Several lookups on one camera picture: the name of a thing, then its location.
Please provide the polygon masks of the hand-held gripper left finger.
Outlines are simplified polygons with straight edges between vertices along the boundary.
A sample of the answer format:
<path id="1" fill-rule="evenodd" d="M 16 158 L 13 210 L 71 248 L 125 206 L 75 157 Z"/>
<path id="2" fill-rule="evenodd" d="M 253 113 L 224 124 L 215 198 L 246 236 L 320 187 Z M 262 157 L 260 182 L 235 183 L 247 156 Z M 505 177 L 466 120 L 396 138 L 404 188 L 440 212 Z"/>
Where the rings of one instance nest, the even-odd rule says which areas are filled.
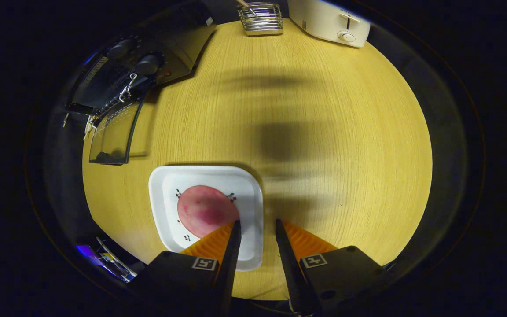
<path id="1" fill-rule="evenodd" d="M 179 253 L 163 251 L 127 287 L 153 316 L 226 317 L 241 238 L 231 221 Z"/>

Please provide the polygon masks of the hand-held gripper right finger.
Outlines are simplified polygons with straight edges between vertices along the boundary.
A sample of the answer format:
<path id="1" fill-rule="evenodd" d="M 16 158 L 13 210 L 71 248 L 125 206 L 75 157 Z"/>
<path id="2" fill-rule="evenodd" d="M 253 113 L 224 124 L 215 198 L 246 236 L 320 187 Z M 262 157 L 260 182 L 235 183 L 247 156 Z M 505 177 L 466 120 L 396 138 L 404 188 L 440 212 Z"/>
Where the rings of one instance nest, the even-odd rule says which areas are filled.
<path id="1" fill-rule="evenodd" d="M 281 219 L 275 229 L 290 307 L 298 315 L 344 315 L 390 281 L 388 271 L 356 246 L 335 247 Z"/>

